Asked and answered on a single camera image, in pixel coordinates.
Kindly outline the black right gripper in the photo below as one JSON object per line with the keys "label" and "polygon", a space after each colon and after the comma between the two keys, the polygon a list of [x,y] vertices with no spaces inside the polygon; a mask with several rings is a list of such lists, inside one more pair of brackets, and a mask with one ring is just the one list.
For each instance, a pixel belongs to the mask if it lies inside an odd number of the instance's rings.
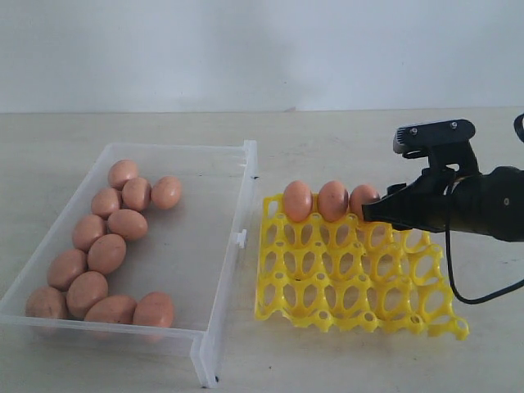
{"label": "black right gripper", "polygon": [[456,177],[425,169],[410,185],[362,204],[364,221],[441,233],[447,228],[504,242],[523,240],[523,171],[499,166],[488,174]]}

